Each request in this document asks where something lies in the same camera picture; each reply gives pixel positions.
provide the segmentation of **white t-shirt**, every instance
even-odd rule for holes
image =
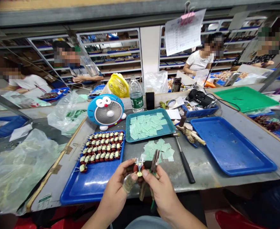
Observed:
[[[208,58],[203,59],[199,55],[199,50],[192,53],[188,59],[187,64],[190,65],[190,70],[198,71],[203,70],[207,67],[209,63],[213,63],[214,60],[214,53],[212,53]]]
[[[36,86],[48,85],[48,83],[37,75],[29,75],[22,79],[9,79],[9,85],[19,86],[23,89],[33,90]]]

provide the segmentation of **hand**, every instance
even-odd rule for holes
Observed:
[[[252,64],[252,66],[254,66],[254,67],[263,67],[264,64],[265,64],[264,62],[259,62],[259,63]]]
[[[274,61],[273,61],[273,60],[269,60],[269,61],[265,64],[265,66],[268,67],[268,66],[273,65],[273,64],[274,64]]]
[[[168,222],[185,208],[179,201],[167,173],[160,165],[157,166],[157,173],[160,177],[159,180],[147,170],[142,171],[144,180],[150,185],[154,192],[159,215]]]
[[[84,76],[73,77],[73,82],[74,83],[82,83],[84,81],[86,81],[86,78]]]
[[[134,162],[135,159],[130,159],[121,163],[107,183],[97,211],[101,212],[101,215],[106,217],[105,221],[108,225],[119,216],[125,205],[127,192],[123,189],[122,185],[124,178],[129,174],[126,171],[126,168]],[[138,176],[137,174],[132,173],[131,178],[135,183]]]

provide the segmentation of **plastic water bottle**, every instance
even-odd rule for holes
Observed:
[[[143,104],[143,94],[140,83],[136,80],[135,76],[130,77],[129,86],[129,97],[131,106],[133,107],[133,112],[141,112],[144,111]]]

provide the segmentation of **teal plastic tray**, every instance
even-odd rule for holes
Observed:
[[[238,105],[243,113],[261,108],[273,107],[280,104],[272,98],[269,98],[250,87],[236,87],[233,89],[215,92],[215,94],[225,101]]]
[[[138,117],[141,115],[154,115],[157,113],[162,113],[164,115],[163,119],[166,119],[166,121],[167,121],[167,125],[162,125],[163,129],[157,130],[157,135],[148,136],[146,138],[140,138],[137,140],[134,140],[133,138],[131,138],[130,130],[129,130],[131,118]],[[143,112],[139,112],[139,113],[135,113],[135,114],[129,114],[126,118],[126,137],[125,137],[125,139],[127,142],[137,142],[137,141],[150,139],[150,138],[154,138],[154,137],[160,137],[160,136],[167,135],[167,134],[173,134],[175,132],[176,132],[176,128],[175,128],[172,120],[170,119],[169,115],[165,111],[165,109],[156,109],[156,110],[143,111]]]

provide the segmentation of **binder clip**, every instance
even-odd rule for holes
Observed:
[[[194,13],[194,9],[195,7],[191,7],[191,2],[190,1],[187,1],[185,4],[185,10],[184,10],[184,15],[182,15],[180,18],[181,18],[181,21],[180,21],[180,25],[186,25],[186,24],[189,24],[189,23],[192,23],[193,21],[193,18],[195,16],[195,13]]]

